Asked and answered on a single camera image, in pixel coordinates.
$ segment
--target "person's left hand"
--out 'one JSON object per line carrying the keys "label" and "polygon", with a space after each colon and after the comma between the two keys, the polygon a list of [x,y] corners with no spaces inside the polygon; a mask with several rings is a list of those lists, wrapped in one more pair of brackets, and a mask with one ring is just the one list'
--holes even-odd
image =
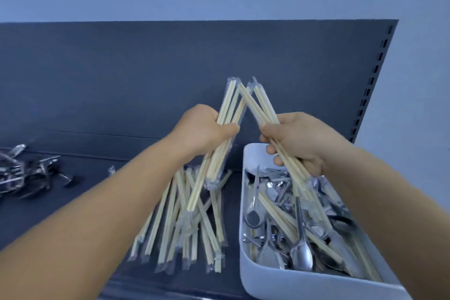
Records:
{"label": "person's left hand", "polygon": [[196,105],[186,111],[170,136],[188,149],[189,155],[204,155],[239,132],[237,124],[219,125],[217,113],[207,105]]}

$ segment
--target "spoon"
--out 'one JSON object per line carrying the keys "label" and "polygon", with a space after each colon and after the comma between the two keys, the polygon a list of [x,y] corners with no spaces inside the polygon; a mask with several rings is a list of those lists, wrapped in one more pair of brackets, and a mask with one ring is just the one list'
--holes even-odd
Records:
{"label": "spoon", "polygon": [[256,263],[265,267],[285,269],[283,258],[272,241],[272,226],[269,218],[266,218],[266,238],[256,257]]}
{"label": "spoon", "polygon": [[292,268],[295,270],[310,272],[314,266],[314,259],[311,247],[306,237],[305,228],[303,226],[300,197],[295,198],[295,212],[298,228],[298,241],[291,247],[290,257]]}
{"label": "spoon", "polygon": [[255,192],[253,194],[253,199],[251,200],[251,203],[244,214],[244,222],[251,229],[258,229],[259,227],[262,226],[262,223],[264,223],[264,214],[257,207],[259,183],[260,180],[259,180],[259,166],[258,166],[256,169],[256,176],[254,183]]}

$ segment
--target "hand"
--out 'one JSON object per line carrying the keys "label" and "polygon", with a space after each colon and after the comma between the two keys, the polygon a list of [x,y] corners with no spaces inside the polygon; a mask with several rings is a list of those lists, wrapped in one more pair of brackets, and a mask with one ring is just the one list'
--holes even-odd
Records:
{"label": "hand", "polygon": [[[269,138],[275,139],[289,154],[300,158],[312,175],[323,174],[330,151],[349,144],[330,126],[306,113],[278,114],[278,119],[281,124],[260,127],[261,141],[269,143]],[[272,144],[267,146],[266,151],[271,155],[277,153]],[[279,156],[274,158],[274,163],[283,166]]]}
{"label": "hand", "polygon": [[183,114],[170,136],[188,150],[191,158],[212,152],[239,132],[237,124],[219,125],[218,114],[207,105],[196,105]]}

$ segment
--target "white container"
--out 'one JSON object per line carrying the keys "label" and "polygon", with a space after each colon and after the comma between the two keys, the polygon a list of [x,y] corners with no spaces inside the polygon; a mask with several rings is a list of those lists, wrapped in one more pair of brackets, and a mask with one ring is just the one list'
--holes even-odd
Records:
{"label": "white container", "polygon": [[261,169],[265,167],[277,168],[273,164],[273,156],[266,153],[266,144],[252,143],[246,145],[242,173],[239,247],[241,280],[247,293],[263,300],[411,300],[383,257],[365,235],[365,237],[361,237],[361,240],[385,283],[351,277],[274,269],[254,263],[250,259],[250,244],[242,242],[243,233],[250,235],[250,228],[243,223],[244,209],[249,205],[249,196],[246,187],[244,187],[244,171],[247,169],[255,173],[258,165]]}

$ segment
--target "person's right hand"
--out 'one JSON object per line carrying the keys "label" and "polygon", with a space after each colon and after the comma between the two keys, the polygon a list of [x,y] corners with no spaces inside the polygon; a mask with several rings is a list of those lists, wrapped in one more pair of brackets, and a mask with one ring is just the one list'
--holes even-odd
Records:
{"label": "person's right hand", "polygon": [[[260,127],[261,141],[269,143],[269,138],[278,141],[290,154],[302,160],[302,163],[312,175],[322,175],[327,155],[333,150],[350,144],[342,135],[330,126],[306,113],[278,114],[280,124],[266,124]],[[275,147],[269,144],[267,153],[277,153]],[[279,156],[274,163],[283,166]]]}

